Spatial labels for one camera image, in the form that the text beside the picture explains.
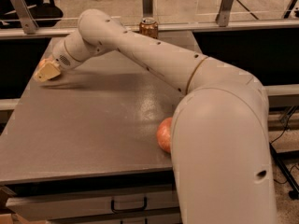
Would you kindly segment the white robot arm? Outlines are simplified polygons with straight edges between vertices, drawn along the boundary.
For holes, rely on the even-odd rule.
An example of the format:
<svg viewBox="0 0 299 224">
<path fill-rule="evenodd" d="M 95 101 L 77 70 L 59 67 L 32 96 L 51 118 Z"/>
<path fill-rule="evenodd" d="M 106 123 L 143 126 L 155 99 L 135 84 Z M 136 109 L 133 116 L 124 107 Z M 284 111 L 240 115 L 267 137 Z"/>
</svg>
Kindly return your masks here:
<svg viewBox="0 0 299 224">
<path fill-rule="evenodd" d="M 170 148 L 183 224 L 278 224 L 268 95 L 238 67 L 127 30 L 97 9 L 39 63 L 44 82 L 117 50 L 183 93 Z"/>
</svg>

